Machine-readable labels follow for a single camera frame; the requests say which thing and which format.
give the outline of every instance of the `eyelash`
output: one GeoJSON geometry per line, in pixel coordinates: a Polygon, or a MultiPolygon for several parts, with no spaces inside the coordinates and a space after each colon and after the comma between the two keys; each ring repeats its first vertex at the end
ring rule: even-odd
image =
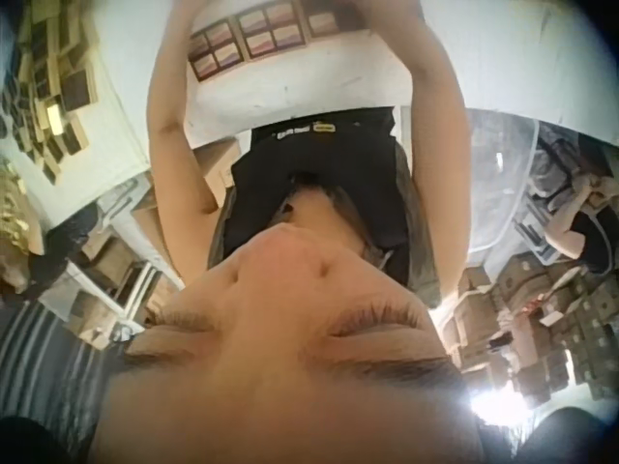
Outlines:
{"type": "Polygon", "coordinates": [[[332,333],[335,337],[346,337],[380,326],[397,325],[417,328],[417,321],[409,306],[393,307],[388,304],[370,306],[346,316],[332,333]]]}
{"type": "MultiPolygon", "coordinates": [[[[365,309],[345,314],[330,335],[346,337],[384,325],[416,329],[417,320],[409,306],[371,305],[365,309]]],[[[155,315],[152,327],[157,326],[166,326],[190,333],[211,332],[215,329],[202,315],[190,311],[169,311],[155,315]]]]}
{"type": "Polygon", "coordinates": [[[202,314],[190,311],[165,311],[161,314],[155,314],[151,327],[159,326],[190,333],[211,332],[215,329],[202,314]]]}

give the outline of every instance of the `black shirt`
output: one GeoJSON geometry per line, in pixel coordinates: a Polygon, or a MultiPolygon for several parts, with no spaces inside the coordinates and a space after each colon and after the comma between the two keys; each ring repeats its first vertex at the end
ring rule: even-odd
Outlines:
{"type": "Polygon", "coordinates": [[[596,218],[603,230],[589,216],[579,212],[572,224],[572,231],[585,237],[584,250],[578,261],[587,266],[592,274],[604,275],[615,265],[614,254],[619,245],[619,218],[609,206],[599,211],[596,218]]]}

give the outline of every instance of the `bright light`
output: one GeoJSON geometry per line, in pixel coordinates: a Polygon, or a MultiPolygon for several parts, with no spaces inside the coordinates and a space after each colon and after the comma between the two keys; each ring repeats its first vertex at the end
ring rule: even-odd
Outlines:
{"type": "Polygon", "coordinates": [[[499,172],[503,172],[503,167],[504,167],[504,164],[503,164],[503,154],[500,153],[500,152],[496,154],[496,163],[499,166],[499,172]]]}
{"type": "Polygon", "coordinates": [[[488,391],[471,399],[471,409],[490,425],[513,427],[531,416],[522,395],[514,391],[510,381],[500,391],[488,391]]]}
{"type": "Polygon", "coordinates": [[[65,128],[62,124],[60,105],[58,103],[47,107],[47,119],[49,119],[51,133],[53,133],[54,135],[62,135],[65,131],[65,128]]]}

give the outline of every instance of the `nose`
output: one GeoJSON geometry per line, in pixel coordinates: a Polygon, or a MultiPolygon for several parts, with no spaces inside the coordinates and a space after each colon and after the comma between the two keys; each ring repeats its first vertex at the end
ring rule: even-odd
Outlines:
{"type": "Polygon", "coordinates": [[[262,285],[296,285],[325,277],[327,247],[311,232],[280,224],[249,242],[239,259],[239,279],[262,285]]]}

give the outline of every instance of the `hand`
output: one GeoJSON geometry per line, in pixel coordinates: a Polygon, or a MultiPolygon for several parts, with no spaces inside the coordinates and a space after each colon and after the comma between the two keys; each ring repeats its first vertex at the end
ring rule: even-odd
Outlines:
{"type": "Polygon", "coordinates": [[[576,177],[573,182],[573,187],[576,195],[583,198],[591,196],[593,191],[591,187],[591,178],[587,174],[576,177]]]}

